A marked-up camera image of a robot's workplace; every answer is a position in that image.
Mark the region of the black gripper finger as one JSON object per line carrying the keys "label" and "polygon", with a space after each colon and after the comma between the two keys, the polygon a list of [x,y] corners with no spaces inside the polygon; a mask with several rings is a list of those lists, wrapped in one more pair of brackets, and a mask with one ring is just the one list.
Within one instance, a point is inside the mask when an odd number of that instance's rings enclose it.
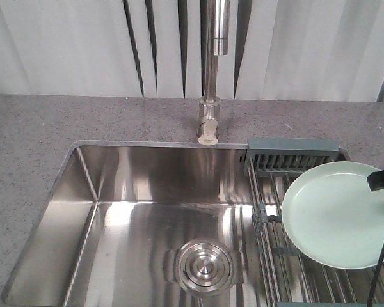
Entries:
{"label": "black gripper finger", "polygon": [[367,177],[367,183],[371,191],[379,191],[384,189],[384,169],[381,171],[372,172]]}

